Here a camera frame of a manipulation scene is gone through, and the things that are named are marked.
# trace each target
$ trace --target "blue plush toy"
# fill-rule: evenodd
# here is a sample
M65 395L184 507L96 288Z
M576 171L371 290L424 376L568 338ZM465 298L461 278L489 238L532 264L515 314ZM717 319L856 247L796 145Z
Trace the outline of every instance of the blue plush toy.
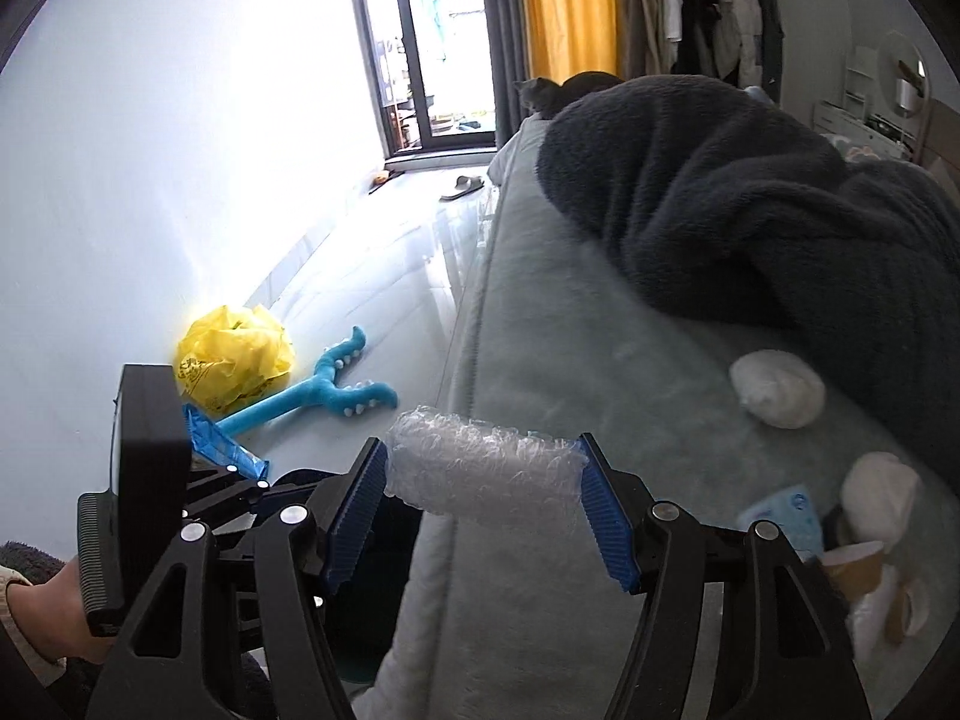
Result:
M354 327L351 338L344 338L320 356L309 379L232 413L221 419L217 426L228 436L237 436L301 406L325 406L344 416L363 413L381 403L397 408L397 393L381 382L363 382L342 389L334 383L337 371L359 357L366 344L367 336L363 330Z

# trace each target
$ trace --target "black rectangular device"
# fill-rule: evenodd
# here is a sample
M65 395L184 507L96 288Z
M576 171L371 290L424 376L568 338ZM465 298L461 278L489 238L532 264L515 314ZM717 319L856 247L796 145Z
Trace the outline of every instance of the black rectangular device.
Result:
M80 592L90 631L112 637L179 531L191 443L169 365L124 365L110 487L77 505Z

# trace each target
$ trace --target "beige sleeve cuff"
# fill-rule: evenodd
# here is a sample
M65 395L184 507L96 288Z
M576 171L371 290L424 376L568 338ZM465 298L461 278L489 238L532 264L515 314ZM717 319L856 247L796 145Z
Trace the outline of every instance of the beige sleeve cuff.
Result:
M64 675L66 661L61 659L55 664L51 664L50 661L47 661L40 653L37 653L37 650L30 646L30 643L27 642L24 635L21 634L20 629L16 627L16 622L13 622L10 608L7 606L8 584L30 583L16 571L0 565L0 624L7 630L7 635L10 637L13 645L16 646L21 658L24 659L27 666L30 666L30 670L34 672L37 680L40 680L40 684L46 688L47 685L54 683Z

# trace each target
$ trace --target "yellow curtain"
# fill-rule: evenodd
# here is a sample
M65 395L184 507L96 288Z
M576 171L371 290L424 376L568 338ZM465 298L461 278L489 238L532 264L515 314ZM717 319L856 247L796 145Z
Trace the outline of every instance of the yellow curtain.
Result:
M524 0L531 75L616 74L616 0Z

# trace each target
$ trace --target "gray bed sheet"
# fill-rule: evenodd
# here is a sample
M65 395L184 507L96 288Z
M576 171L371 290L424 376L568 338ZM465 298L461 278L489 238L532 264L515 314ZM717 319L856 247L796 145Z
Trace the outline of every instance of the gray bed sheet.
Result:
M654 497L727 527L748 504L798 483L825 514L865 452L913 464L925 487L890 562L928 582L933 610L918 637L882 643L861 671L884 717L957 614L957 499L829 383L826 411L808 428L778 430L744 413L731 362L760 348L802 351L772 331L644 305L541 194L534 165L546 127L525 122L491 166L500 207L448 407L555 436L593 432L611 464L640 474ZM721 596L707 589L683 714L691 720L709 703ZM355 702L358 717L601 718L642 603L608 579L586 519L544 536L426 515L394 648Z

